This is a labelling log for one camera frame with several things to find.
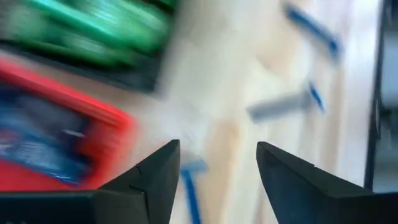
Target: light wood surface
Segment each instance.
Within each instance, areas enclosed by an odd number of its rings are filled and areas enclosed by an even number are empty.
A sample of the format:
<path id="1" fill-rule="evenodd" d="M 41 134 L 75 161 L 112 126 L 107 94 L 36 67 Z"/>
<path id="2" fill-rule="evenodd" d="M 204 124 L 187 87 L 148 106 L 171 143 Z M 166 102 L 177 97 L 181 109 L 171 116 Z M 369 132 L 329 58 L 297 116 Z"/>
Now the light wood surface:
<path id="1" fill-rule="evenodd" d="M 132 114 L 139 136 L 126 170 L 171 139 L 202 157 L 204 223 L 277 223 L 261 185 L 256 143 L 268 141 L 363 185 L 381 0 L 296 0 L 343 43 L 338 64 L 289 23 L 276 0 L 186 0 L 159 91 L 130 93 L 8 55 Z M 254 124 L 246 108 L 296 93 L 311 78 L 327 112 Z M 171 223 L 189 223 L 179 184 Z"/>

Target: black container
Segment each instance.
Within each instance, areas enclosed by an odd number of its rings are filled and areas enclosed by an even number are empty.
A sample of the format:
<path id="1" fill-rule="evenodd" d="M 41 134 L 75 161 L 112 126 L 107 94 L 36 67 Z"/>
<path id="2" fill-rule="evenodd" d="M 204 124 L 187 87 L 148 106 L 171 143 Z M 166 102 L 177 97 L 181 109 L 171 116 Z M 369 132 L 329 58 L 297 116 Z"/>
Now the black container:
<path id="1" fill-rule="evenodd" d="M 95 65 L 90 65 L 85 62 L 61 58 L 42 52 L 40 54 L 35 54 L 33 51 L 13 45 L 7 40 L 0 40 L 0 49 L 23 56 L 44 65 L 49 65 L 57 69 L 72 72 L 76 75 L 92 78 L 118 88 L 150 93 L 154 91 L 158 77 L 160 75 L 160 69 L 162 67 L 165 51 L 168 48 L 171 36 L 173 34 L 179 4 L 176 4 L 175 8 L 172 9 L 160 1 L 147 0 L 146 2 L 155 5 L 170 15 L 171 32 L 166 44 L 158 52 L 154 52 L 153 55 L 141 55 L 141 63 L 135 68 L 103 68 L 96 67 Z M 2 12 L 2 10 L 7 8 L 6 4 L 12 4 L 12 1 L 0 0 L 0 15 L 6 14 L 6 12 Z"/>

